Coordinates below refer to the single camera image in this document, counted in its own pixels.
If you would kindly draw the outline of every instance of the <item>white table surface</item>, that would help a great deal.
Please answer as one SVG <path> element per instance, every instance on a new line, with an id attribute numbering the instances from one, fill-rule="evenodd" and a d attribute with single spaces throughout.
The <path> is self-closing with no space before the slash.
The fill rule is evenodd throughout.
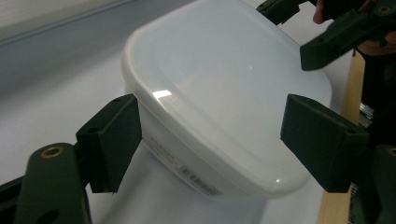
<path id="1" fill-rule="evenodd" d="M 120 56 L 129 34 L 188 2 L 136 0 L 0 46 L 0 184 L 23 175 L 35 150 L 76 143 L 76 131 L 124 94 Z M 303 7 L 301 15 L 282 25 L 300 44 L 324 29 L 310 19 L 314 8 Z M 338 111 L 348 59 L 326 70 L 334 89 L 332 108 Z M 213 202 L 140 146 L 119 193 L 89 193 L 89 199 L 94 223 L 309 224 L 316 223 L 321 192 L 310 178 L 302 189 L 277 200 Z"/>

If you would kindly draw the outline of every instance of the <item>container lid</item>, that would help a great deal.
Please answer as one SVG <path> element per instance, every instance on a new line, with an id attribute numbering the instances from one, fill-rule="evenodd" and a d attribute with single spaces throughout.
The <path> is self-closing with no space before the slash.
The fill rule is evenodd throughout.
<path id="1" fill-rule="evenodd" d="M 328 105 L 330 82 L 245 3 L 197 1 L 141 27 L 122 68 L 140 103 L 241 189 L 279 196 L 309 177 L 280 140 L 284 108 L 288 93 Z"/>

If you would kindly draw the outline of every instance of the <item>plastic container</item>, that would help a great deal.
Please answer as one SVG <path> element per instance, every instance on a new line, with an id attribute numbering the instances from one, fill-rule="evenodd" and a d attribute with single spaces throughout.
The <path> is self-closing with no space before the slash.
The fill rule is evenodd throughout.
<path id="1" fill-rule="evenodd" d="M 136 30 L 122 69 L 140 103 L 143 142 L 214 199 L 274 198 L 309 173 L 280 140 L 288 93 L 331 100 L 299 46 L 245 3 L 202 0 Z"/>

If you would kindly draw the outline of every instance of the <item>hand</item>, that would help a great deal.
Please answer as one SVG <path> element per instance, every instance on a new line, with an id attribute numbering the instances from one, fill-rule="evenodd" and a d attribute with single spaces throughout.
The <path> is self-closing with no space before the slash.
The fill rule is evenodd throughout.
<path id="1" fill-rule="evenodd" d="M 363 6 L 361 6 L 360 11 L 369 11 L 371 8 L 375 6 L 376 2 L 378 2 L 378 0 L 366 0 Z M 323 0 L 318 0 L 317 11 L 315 12 L 313 18 L 314 23 L 322 24 L 324 22 L 323 8 L 324 8 Z M 396 53 L 396 32 L 389 32 L 385 36 L 385 40 L 388 42 L 388 44 L 384 47 L 379 47 L 379 42 L 377 41 L 365 41 L 364 43 L 359 45 L 358 48 L 363 53 L 373 56 Z"/>

